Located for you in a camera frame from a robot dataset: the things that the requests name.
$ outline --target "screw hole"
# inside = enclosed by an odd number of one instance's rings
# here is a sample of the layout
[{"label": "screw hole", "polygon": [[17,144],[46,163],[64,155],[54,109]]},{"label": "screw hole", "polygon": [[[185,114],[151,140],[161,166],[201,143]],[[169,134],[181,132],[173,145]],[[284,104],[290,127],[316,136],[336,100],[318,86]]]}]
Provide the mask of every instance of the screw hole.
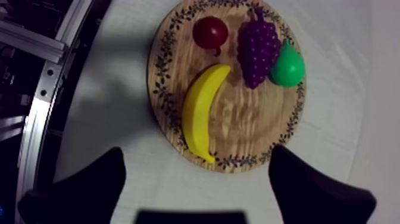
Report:
[{"label": "screw hole", "polygon": [[54,74],[54,71],[53,71],[53,69],[49,69],[49,70],[47,70],[47,74],[48,74],[49,76],[52,76],[52,75]]}]

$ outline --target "wood grain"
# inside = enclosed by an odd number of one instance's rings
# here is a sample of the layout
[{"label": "wood grain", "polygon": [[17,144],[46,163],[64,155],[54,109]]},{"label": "wood grain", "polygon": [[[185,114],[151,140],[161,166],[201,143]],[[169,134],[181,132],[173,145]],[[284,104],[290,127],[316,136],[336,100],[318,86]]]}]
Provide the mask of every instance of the wood grain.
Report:
[{"label": "wood grain", "polygon": [[[161,23],[148,64],[148,91],[161,130],[185,158],[207,170],[238,173],[269,161],[271,149],[293,135],[305,100],[305,78],[298,86],[284,88],[267,80],[254,90],[245,87],[236,59],[240,26],[250,21],[255,4],[273,21],[279,39],[290,39],[300,52],[289,26],[262,1],[186,0]],[[206,16],[222,19],[229,37],[219,57],[199,48],[192,39],[194,23]],[[187,148],[180,116],[190,84],[210,65],[222,63],[232,71],[214,98],[209,118],[210,153],[217,162],[208,164]]]}]

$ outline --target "apple stem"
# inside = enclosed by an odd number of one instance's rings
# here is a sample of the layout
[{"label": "apple stem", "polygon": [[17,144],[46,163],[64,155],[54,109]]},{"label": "apple stem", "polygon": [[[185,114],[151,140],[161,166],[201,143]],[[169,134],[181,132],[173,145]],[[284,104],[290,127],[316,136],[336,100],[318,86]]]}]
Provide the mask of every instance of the apple stem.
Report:
[{"label": "apple stem", "polygon": [[215,56],[216,56],[216,57],[220,56],[220,54],[221,54],[221,48],[216,48],[215,50],[216,50]]}]

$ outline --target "decorative leaf border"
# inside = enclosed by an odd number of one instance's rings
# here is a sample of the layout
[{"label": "decorative leaf border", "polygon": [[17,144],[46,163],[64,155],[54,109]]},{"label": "decorative leaf border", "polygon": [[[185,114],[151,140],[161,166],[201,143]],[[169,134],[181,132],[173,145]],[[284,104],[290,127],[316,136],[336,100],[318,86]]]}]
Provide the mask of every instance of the decorative leaf border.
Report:
[{"label": "decorative leaf border", "polygon": [[[186,144],[185,137],[182,132],[182,121],[181,118],[177,115],[177,110],[174,108],[175,100],[174,95],[170,93],[166,88],[167,81],[171,78],[168,73],[169,64],[173,60],[173,46],[177,42],[176,40],[176,32],[180,30],[180,25],[185,21],[192,21],[194,16],[196,16],[199,12],[204,12],[207,7],[236,7],[246,6],[249,10],[254,10],[254,8],[259,7],[260,4],[257,2],[248,2],[248,0],[198,0],[195,1],[192,5],[188,6],[188,8],[182,8],[181,11],[175,11],[173,18],[171,19],[171,24],[168,30],[164,31],[164,36],[161,39],[161,53],[157,56],[157,62],[155,66],[157,68],[157,76],[158,81],[155,82],[155,89],[153,90],[153,94],[158,95],[160,99],[162,99],[161,109],[164,112],[164,115],[167,116],[169,121],[168,126],[175,135],[178,135],[177,144],[180,146],[183,151],[187,151],[188,145]],[[280,16],[276,14],[274,11],[263,10],[264,17],[269,18],[271,21],[275,23],[280,22]],[[281,24],[280,27],[281,35],[289,40],[291,45],[294,45],[295,42],[290,35],[289,27]],[[223,170],[227,167],[243,167],[249,166],[252,167],[257,165],[258,163],[264,164],[271,159],[272,149],[278,144],[285,144],[289,140],[289,138],[293,135],[293,131],[295,126],[298,124],[300,113],[303,109],[303,99],[305,98],[305,88],[304,83],[301,82],[297,85],[297,100],[296,105],[293,108],[293,112],[287,122],[287,129],[285,133],[280,134],[280,138],[277,142],[273,142],[268,151],[266,153],[261,153],[261,156],[258,155],[229,155],[228,157],[220,158],[217,157],[218,152],[211,153],[215,157],[217,165],[220,166]]]}]

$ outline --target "grape stem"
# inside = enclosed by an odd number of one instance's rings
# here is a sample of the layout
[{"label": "grape stem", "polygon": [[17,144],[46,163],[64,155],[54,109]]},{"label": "grape stem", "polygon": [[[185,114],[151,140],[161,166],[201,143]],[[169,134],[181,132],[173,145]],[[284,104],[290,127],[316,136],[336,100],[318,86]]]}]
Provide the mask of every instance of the grape stem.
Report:
[{"label": "grape stem", "polygon": [[257,21],[263,22],[264,21],[263,8],[258,7],[256,9],[254,9],[254,11],[255,11],[255,14],[257,15]]}]

